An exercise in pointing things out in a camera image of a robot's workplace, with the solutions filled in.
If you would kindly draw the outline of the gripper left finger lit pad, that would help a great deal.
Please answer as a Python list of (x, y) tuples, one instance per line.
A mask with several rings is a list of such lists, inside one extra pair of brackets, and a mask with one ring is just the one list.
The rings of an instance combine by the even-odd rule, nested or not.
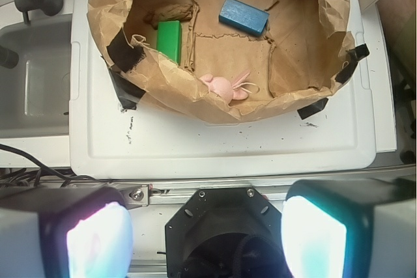
[(2, 277), (126, 277), (132, 252), (115, 188), (1, 190)]

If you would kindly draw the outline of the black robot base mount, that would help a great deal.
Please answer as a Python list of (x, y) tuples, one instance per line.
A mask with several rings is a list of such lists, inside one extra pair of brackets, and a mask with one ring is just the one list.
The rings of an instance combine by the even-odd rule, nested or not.
[(200, 189), (165, 224), (168, 277), (291, 277), (281, 212), (254, 188)]

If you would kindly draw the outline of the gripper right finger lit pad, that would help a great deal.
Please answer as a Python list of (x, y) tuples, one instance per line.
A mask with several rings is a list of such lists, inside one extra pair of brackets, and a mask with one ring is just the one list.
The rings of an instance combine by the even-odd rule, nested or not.
[(415, 277), (416, 181), (298, 180), (281, 240), (294, 277)]

